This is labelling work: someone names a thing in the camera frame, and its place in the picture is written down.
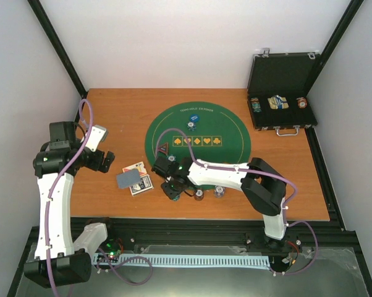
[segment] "deck of cards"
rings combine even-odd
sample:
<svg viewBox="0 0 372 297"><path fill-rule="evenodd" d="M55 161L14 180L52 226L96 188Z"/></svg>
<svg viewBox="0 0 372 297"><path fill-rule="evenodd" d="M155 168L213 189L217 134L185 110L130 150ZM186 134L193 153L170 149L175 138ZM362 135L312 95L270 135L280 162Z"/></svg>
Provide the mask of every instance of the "deck of cards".
<svg viewBox="0 0 372 297"><path fill-rule="evenodd" d="M149 191L153 189L153 184L151 183L150 176L145 168L145 164L143 162L138 162L136 164L127 166L123 168L123 172L127 172L133 169L137 169L139 171L139 175L141 177L141 181L137 184L133 184L130 186L131 195L135 196L137 194Z"/></svg>

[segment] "red wire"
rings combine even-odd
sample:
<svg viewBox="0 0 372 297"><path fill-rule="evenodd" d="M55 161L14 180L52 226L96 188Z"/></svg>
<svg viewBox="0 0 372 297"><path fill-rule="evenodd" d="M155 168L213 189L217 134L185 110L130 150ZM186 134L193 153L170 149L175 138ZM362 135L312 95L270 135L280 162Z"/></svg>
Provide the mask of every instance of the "red wire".
<svg viewBox="0 0 372 297"><path fill-rule="evenodd" d="M298 250L298 247L297 247L297 245L296 244L294 244L293 242L291 242L291 241L286 241L289 245L291 245L291 246L293 246L295 249L296 249L296 251L297 251L297 254L299 254L300 253L300 251Z"/></svg>

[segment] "brown wooden surface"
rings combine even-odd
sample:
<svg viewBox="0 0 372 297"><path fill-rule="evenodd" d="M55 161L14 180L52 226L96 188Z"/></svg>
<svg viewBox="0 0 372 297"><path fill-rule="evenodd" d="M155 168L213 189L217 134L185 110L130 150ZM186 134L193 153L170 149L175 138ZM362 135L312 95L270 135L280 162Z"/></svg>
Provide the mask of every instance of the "brown wooden surface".
<svg viewBox="0 0 372 297"><path fill-rule="evenodd" d="M129 189L117 187L122 168L144 161L149 125L165 109L187 101L207 101L235 113L246 125L252 140L251 157L260 157L293 181L299 195L289 204L290 220L329 220L315 166L303 130L295 137L278 137L274 131L254 131L246 90L202 89L91 89L94 122L109 130L100 150L114 152L116 159L106 174L82 168L75 177L71 215L82 217L209 218L261 220L242 192L227 189L223 198L212 191L197 202L182 195L170 201L160 188L161 178L151 172L155 189L132 197ZM87 108L83 115L88 119ZM288 186L288 195L292 188Z"/></svg>

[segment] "open black briefcase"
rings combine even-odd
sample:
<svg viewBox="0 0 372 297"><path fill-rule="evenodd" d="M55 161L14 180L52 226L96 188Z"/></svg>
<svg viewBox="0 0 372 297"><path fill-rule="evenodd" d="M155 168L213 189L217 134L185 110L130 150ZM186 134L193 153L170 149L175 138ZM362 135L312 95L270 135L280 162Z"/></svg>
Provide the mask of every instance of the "open black briefcase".
<svg viewBox="0 0 372 297"><path fill-rule="evenodd" d="M306 98L306 84L319 54L257 54L248 84L248 106L256 130L276 130L279 136L297 135L317 125ZM283 133L281 129L295 129Z"/></svg>

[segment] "green oval mat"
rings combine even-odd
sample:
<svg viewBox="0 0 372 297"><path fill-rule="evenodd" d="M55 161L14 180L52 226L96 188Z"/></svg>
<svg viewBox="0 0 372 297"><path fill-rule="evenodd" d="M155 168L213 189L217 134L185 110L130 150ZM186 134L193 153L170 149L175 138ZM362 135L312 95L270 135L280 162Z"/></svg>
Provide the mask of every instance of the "green oval mat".
<svg viewBox="0 0 372 297"><path fill-rule="evenodd" d="M187 123L192 114L199 115L200 120L196 123L196 129L189 131ZM215 163L249 161L251 140L247 128L238 116L213 103L186 102L168 108L151 123L145 139L145 152L150 165L155 161L157 139L168 128L178 128L189 137L194 155L198 159ZM160 145L165 143L168 143L169 154L174 155L177 161L190 156L187 143L178 132L165 134Z"/></svg>

